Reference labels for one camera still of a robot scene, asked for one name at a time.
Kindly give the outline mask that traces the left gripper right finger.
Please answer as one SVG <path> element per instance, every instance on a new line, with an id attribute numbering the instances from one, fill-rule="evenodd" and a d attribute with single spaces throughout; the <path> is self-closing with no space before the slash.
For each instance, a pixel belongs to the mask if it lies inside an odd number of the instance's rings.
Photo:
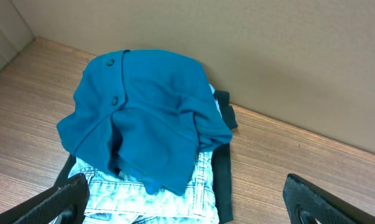
<path id="1" fill-rule="evenodd" d="M 296 174 L 288 174 L 283 199 L 291 224 L 375 224 L 375 217 Z"/>

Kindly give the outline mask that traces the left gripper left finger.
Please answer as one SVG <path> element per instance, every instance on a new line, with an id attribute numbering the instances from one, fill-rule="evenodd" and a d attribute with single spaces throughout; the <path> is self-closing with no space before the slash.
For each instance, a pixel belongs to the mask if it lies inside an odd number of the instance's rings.
<path id="1" fill-rule="evenodd" d="M 0 224 L 82 224 L 90 191 L 84 174 L 76 174 L 0 214 Z"/>

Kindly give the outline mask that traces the blue shirt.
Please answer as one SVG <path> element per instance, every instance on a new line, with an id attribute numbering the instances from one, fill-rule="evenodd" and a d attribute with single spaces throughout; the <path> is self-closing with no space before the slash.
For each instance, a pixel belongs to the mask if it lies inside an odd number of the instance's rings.
<path id="1" fill-rule="evenodd" d="M 57 129 L 66 151 L 111 175 L 124 172 L 149 194 L 185 192 L 197 154 L 231 141 L 202 65 L 165 50 L 94 58 Z"/>

